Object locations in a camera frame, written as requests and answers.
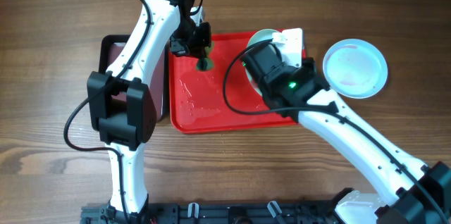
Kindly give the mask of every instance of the wood grain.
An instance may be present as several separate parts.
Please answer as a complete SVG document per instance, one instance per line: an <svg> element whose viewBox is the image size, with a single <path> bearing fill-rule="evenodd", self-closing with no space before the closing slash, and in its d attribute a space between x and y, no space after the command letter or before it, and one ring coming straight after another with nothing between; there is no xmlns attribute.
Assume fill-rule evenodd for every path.
<svg viewBox="0 0 451 224"><path fill-rule="evenodd" d="M389 81L346 99L388 139L429 164L451 165L450 0L204 0L214 33L303 27L318 67L346 38L385 55ZM111 195L106 153L63 142L86 97L101 39L130 33L137 0L0 0L0 223L78 223L80 207ZM100 145L89 111L76 144ZM326 199L370 184L331 146L301 127L182 135L169 119L146 146L152 202Z"/></svg>

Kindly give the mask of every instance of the wire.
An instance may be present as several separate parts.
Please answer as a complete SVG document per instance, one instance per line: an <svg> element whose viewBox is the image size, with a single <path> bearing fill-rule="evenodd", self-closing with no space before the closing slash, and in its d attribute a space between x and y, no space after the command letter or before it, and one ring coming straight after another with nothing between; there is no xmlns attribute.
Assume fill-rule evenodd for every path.
<svg viewBox="0 0 451 224"><path fill-rule="evenodd" d="M191 12L190 15L197 15L197 13L200 11L200 7L202 6L202 2L204 2L204 0L200 0L199 6L197 7L196 11Z"/></svg>
<svg viewBox="0 0 451 224"><path fill-rule="evenodd" d="M233 64L244 54L246 54L249 50L257 47L257 46L263 46L263 45L269 45L272 42L272 39L263 40L260 42L257 42L253 45L248 46L246 49L241 51L230 63L230 65L227 67L227 70L224 74L224 81L223 81L223 98L224 102L227 105L227 107L239 114L242 115L264 115L269 113L275 113L275 112L283 112L283 111L313 111L313 112L319 112L319 113L325 113L327 115L333 116L334 118L337 118L341 123L347 123L349 126L354 128L357 132L360 132L363 136L365 136L369 141L371 141L376 147L378 147L389 159L391 163L394 163L413 183L416 185L416 187L421 191L421 193L426 197L426 199L431 203L432 207L435 209L437 214L439 215L440 219L442 220L443 224L449 224L445 214L440 209L439 205L435 202L433 197L424 189L422 185L419 184L418 180L405 168L404 165L402 165L385 147L381 145L376 139L374 139L369 133L367 133L365 130L363 130L361 127L353 123L352 121L348 120L346 117L340 116L336 113L327 111L325 109L321 108L315 108L311 106L304 106L304 107L284 107L284 108L272 108L264 111L241 111L234 107L232 107L227 99L226 92L226 83L228 79L228 75L230 73L230 69L232 68Z"/></svg>
<svg viewBox="0 0 451 224"><path fill-rule="evenodd" d="M149 9L149 6L147 5L145 0L140 0L142 5L144 6L146 13L147 13L147 24L146 24L146 29L144 31L144 34L141 37L140 42L138 43L138 45L136 46L136 49L133 51L132 56L128 59L127 63L124 65L124 68L122 69L122 71L119 72L119 74L117 74L117 76L115 78L112 79L112 81L110 81L108 84L104 85L103 87L101 87L95 94L93 94L92 96L86 98L84 101L82 101L80 103L80 105L77 106L77 108L75 108L75 110L71 113L71 115L69 116L68 120L66 121L66 124L64 125L64 131L63 131L63 137L64 137L64 141L65 143L72 149L77 150L77 151L112 151L115 155L117 155L118 158L118 166L119 166L119 190L120 190L120 194L121 194L121 204L122 204L122 209L124 212L124 218L125 218L125 222L127 224L130 224L130 220L128 218L128 214L127 214L127 209L125 206L125 197L124 197L124 190L123 190L123 164L122 164L122 156L121 153L119 151L117 151L116 149L113 149L111 147L93 147L93 148L83 148L83 147L77 147L74 144L72 144L72 142L70 142L69 140L69 127L70 124L72 123L73 119L76 117L76 115L81 111L81 109L88 104L91 100L93 100L93 98L97 97L99 94L105 92L106 90L110 89L111 86L118 80L120 79L125 72L129 69L130 65L132 64L133 60L135 59L136 55L138 54L138 52L141 49L142 44L144 43L146 37L147 37L147 33L149 32L150 26L151 26L151 12Z"/></svg>

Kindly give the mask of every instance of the wooden table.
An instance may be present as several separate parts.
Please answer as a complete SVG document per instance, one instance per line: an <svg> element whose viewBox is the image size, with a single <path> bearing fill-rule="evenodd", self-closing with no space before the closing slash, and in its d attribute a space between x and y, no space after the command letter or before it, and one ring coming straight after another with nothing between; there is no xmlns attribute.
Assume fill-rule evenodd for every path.
<svg viewBox="0 0 451 224"><path fill-rule="evenodd" d="M321 67L335 42L365 39L384 54L389 80L346 99L396 145L451 165L451 0L204 0L213 33L302 27ZM78 223L80 207L111 196L104 152L63 142L86 97L101 39L130 33L137 0L0 0L0 223ZM70 136L101 145L87 108ZM169 119L146 146L151 202L329 199L370 184L300 126L183 135Z"/></svg>

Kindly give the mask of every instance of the red tray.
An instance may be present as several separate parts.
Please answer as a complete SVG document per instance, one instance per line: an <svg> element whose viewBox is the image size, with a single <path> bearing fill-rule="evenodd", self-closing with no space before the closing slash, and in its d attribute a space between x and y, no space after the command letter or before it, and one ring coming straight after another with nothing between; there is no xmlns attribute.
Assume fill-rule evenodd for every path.
<svg viewBox="0 0 451 224"><path fill-rule="evenodd" d="M255 32L212 35L214 48L210 58L214 68L207 72L195 69L195 58L176 58L170 54L170 107L175 128L183 133L203 133L295 124L290 118L274 113L240 115L231 111L223 100L224 73L232 59L246 48L253 34ZM245 68L239 61L230 71L227 96L232 106L243 111L268 109L250 85Z"/></svg>

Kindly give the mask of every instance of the wooden surface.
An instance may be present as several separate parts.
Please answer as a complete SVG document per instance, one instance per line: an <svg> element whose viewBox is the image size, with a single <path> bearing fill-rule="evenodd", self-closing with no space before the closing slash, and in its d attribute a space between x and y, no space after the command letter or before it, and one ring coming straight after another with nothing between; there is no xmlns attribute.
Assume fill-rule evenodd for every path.
<svg viewBox="0 0 451 224"><path fill-rule="evenodd" d="M389 80L346 99L388 139L429 164L451 165L451 0L204 0L213 33L303 27L321 67L335 42L365 39ZM111 196L106 153L63 142L86 97L101 39L130 33L137 0L0 0L0 223L77 223L80 207ZM70 136L101 145L85 108ZM182 135L169 119L146 146L151 202L327 199L372 191L341 155L301 127Z"/></svg>

